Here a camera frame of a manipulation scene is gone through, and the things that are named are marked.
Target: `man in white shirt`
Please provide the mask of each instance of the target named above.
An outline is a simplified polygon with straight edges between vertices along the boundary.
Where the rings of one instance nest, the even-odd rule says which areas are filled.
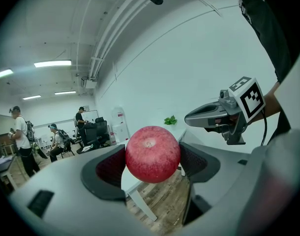
[[[54,133],[52,148],[49,151],[49,156],[52,162],[57,161],[57,156],[63,152],[65,145],[63,144],[62,137],[58,133],[57,125],[55,123],[50,125],[51,132]]]
[[[24,169],[26,170],[29,177],[34,175],[34,172],[40,170],[35,158],[32,154],[32,148],[27,138],[28,127],[26,121],[21,116],[21,110],[18,106],[12,109],[12,117],[15,119],[15,130],[16,133],[9,133],[9,137],[16,141],[19,156],[21,156]]]

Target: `fluorescent light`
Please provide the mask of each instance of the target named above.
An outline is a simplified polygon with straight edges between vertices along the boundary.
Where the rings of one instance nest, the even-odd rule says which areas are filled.
[[[12,73],[13,73],[13,71],[11,71],[10,69],[2,71],[2,72],[0,72],[0,78],[3,76],[7,76],[9,74],[12,74]]]
[[[35,67],[45,67],[45,66],[60,66],[60,65],[71,65],[71,60],[54,60],[34,63]]]
[[[76,91],[69,91],[69,92],[56,92],[55,95],[59,94],[69,94],[69,93],[76,93]]]
[[[27,98],[23,98],[24,100],[30,100],[30,99],[35,99],[35,98],[39,98],[41,97],[41,95],[37,95],[37,96],[32,96],[32,97],[27,97]]]

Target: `small plant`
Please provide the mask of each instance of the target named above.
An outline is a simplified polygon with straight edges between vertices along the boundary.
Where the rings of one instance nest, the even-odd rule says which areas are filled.
[[[165,125],[175,125],[178,122],[178,120],[175,119],[175,116],[171,116],[171,118],[164,119]]]

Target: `red apple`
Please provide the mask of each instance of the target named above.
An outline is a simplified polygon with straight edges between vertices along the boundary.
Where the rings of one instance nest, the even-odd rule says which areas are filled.
[[[159,183],[168,179],[180,163],[180,146],[165,128],[139,129],[126,147],[126,165],[139,180]]]

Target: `white t-shirt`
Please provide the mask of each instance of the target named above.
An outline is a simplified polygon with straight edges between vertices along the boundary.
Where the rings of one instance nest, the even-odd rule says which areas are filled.
[[[63,140],[60,137],[58,131],[55,133],[55,144],[58,144],[59,147],[64,148],[65,145],[63,144]]]
[[[15,120],[16,130],[21,130],[22,134],[19,139],[16,140],[18,149],[20,148],[30,148],[30,142],[27,138],[28,127],[22,116],[19,116]]]

